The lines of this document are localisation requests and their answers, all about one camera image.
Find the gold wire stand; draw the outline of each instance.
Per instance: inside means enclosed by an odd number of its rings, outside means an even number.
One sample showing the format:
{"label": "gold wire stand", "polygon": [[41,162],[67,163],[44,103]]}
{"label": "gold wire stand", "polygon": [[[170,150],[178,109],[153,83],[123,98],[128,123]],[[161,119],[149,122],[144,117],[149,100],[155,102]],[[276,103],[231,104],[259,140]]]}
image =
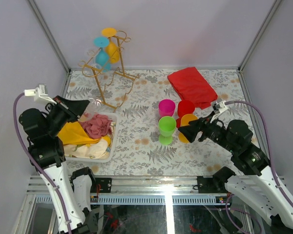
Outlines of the gold wire stand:
{"label": "gold wire stand", "polygon": [[[100,86],[100,82],[99,82],[99,79],[98,79],[98,75],[102,74],[102,71],[104,70],[104,67],[105,67],[109,62],[111,62],[111,61],[110,61],[111,59],[109,59],[109,61],[107,61],[107,62],[105,63],[105,65],[104,65],[101,69],[98,69],[98,68],[96,68],[96,67],[93,67],[93,66],[89,65],[89,63],[93,60],[94,57],[96,57],[96,55],[99,53],[100,49],[98,49],[97,51],[90,50],[90,51],[89,51],[90,56],[91,56],[90,59],[89,59],[87,62],[85,62],[84,60],[81,60],[81,62],[78,64],[78,66],[82,67],[82,74],[83,74],[85,77],[91,77],[91,78],[94,77],[94,78],[95,78],[95,80],[96,80],[96,82],[97,82],[97,85],[98,85],[98,88],[99,88],[99,91],[100,91],[100,96],[98,96],[98,97],[101,97],[101,99],[102,99],[102,104],[104,104],[104,105],[106,105],[106,106],[108,106],[108,107],[113,108],[113,109],[114,109],[113,112],[115,112],[116,109],[117,109],[118,107],[121,107],[121,106],[123,105],[123,103],[124,103],[125,100],[126,100],[126,96],[127,96],[127,94],[129,94],[129,93],[131,92],[132,88],[133,88],[134,81],[135,81],[137,78],[140,78],[140,77],[139,77],[139,74],[134,76],[134,75],[131,75],[131,74],[126,73],[125,70],[124,70],[124,63],[123,63],[123,57],[122,57],[122,50],[123,50],[124,48],[122,47],[122,44],[123,44],[124,42],[130,42],[130,41],[131,41],[131,38],[129,38],[129,37],[127,36],[127,33],[125,33],[124,31],[120,31],[120,30],[118,30],[118,31],[117,31],[117,34],[118,34],[118,33],[123,33],[123,34],[125,35],[125,37],[120,37],[120,36],[118,36],[118,35],[114,35],[114,36],[112,36],[113,38],[116,38],[116,40],[117,40],[117,46],[118,46],[118,48],[115,50],[115,52],[112,54],[112,56],[116,53],[116,51],[119,52],[119,57],[120,57],[120,61],[121,61],[121,65],[122,65],[122,67],[121,67],[121,68],[120,68],[120,67],[117,67],[117,69],[113,72],[112,81],[111,81],[109,84],[105,84],[105,85],[104,85],[104,89],[103,89],[103,91],[102,91],[101,86]],[[87,74],[84,72],[85,68],[91,69],[93,75],[92,75],[92,76],[87,75]],[[106,90],[106,87],[110,86],[110,85],[113,83],[113,81],[114,81],[114,76],[115,76],[115,75],[119,75],[119,76],[125,77],[125,78],[130,79],[130,80],[132,81],[132,85],[131,85],[131,88],[130,88],[129,92],[126,92],[126,93],[125,93],[124,98],[123,98],[123,102],[122,102],[121,104],[118,104],[117,106],[113,106],[113,105],[111,105],[111,104],[108,104],[108,103],[105,101],[105,97],[104,97],[104,92],[105,92],[105,90]]]}

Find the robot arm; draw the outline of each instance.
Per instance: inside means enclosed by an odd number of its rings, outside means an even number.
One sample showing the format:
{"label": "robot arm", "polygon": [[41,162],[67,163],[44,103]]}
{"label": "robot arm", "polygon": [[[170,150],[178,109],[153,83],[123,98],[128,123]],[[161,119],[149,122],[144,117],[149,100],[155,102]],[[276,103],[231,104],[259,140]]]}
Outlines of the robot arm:
{"label": "robot arm", "polygon": [[90,208],[90,190],[92,186],[96,187],[95,178],[89,168],[82,168],[69,179],[63,144],[57,137],[67,122],[75,122],[81,117],[89,101],[71,101],[60,96],[51,99],[43,84],[24,93],[25,96],[34,96],[34,101],[46,104],[48,111],[44,113],[38,109],[28,109],[20,115],[19,122],[28,135],[30,155],[44,171],[44,175],[40,176],[50,192],[57,213],[59,233],[96,232],[97,220]]}
{"label": "robot arm", "polygon": [[[242,120],[232,120],[225,128],[224,123],[217,119],[228,109],[224,101],[218,100],[212,103],[212,106],[214,111],[209,116],[191,121],[189,126],[180,127],[178,130],[189,142],[194,142],[197,134],[202,132],[199,141],[209,138],[231,152],[231,161],[235,167],[248,175],[264,194],[253,190],[226,167],[213,176],[215,188],[231,192],[246,202],[271,225],[271,230],[277,230],[274,233],[292,234],[293,207],[278,188],[272,176],[269,159],[251,143],[253,133]],[[285,185],[281,183],[281,187],[293,202],[293,196]]]}

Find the tabletop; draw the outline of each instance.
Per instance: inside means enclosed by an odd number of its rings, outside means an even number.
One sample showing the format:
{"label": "tabletop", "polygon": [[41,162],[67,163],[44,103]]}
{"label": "tabletop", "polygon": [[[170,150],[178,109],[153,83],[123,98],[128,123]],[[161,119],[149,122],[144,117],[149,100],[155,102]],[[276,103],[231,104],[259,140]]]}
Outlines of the tabletop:
{"label": "tabletop", "polygon": [[[167,79],[167,76],[175,71],[127,71],[133,75],[139,74],[140,78],[134,81],[131,93],[115,112],[120,116],[120,129],[112,159],[107,163],[68,161],[69,172],[88,166],[94,174],[107,176],[209,176],[221,167],[227,166],[241,175],[230,160],[231,154],[209,139],[184,144],[178,140],[179,132],[176,130],[170,145],[164,146],[158,141],[159,101],[171,99],[177,106],[181,100]],[[236,70],[199,72],[222,99],[244,100]],[[99,76],[102,87],[111,81],[111,74],[108,72]],[[115,76],[114,82],[105,91],[107,102],[113,105],[121,103],[124,100],[124,93],[131,88],[131,82],[124,77]],[[88,99],[99,94],[94,78],[83,76],[81,71],[71,73],[65,98]],[[99,111],[112,112],[113,109],[102,106]],[[211,112],[211,107],[204,110],[196,108],[194,114],[197,117],[205,117]],[[173,117],[178,118],[177,108]],[[220,116],[225,126],[233,119],[244,120],[254,133],[246,106],[232,105],[229,111]],[[252,142],[257,144],[255,134]]]}

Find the pink cloth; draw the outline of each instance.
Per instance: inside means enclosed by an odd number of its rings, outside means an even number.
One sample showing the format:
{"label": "pink cloth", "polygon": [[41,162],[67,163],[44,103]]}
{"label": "pink cloth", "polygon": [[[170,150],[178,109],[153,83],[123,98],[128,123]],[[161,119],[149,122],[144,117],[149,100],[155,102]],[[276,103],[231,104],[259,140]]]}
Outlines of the pink cloth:
{"label": "pink cloth", "polygon": [[108,133],[112,133],[111,122],[108,116],[96,114],[91,120],[79,123],[90,138],[99,139]]}

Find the green cup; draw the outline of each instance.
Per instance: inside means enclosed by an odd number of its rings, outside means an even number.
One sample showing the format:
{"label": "green cup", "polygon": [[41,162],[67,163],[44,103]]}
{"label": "green cup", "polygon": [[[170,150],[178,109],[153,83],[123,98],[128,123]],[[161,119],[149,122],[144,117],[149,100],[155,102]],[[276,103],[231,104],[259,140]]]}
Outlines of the green cup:
{"label": "green cup", "polygon": [[163,145],[169,145],[172,143],[172,134],[176,129],[176,120],[170,116],[164,116],[158,122],[158,128],[160,130],[159,141]]}

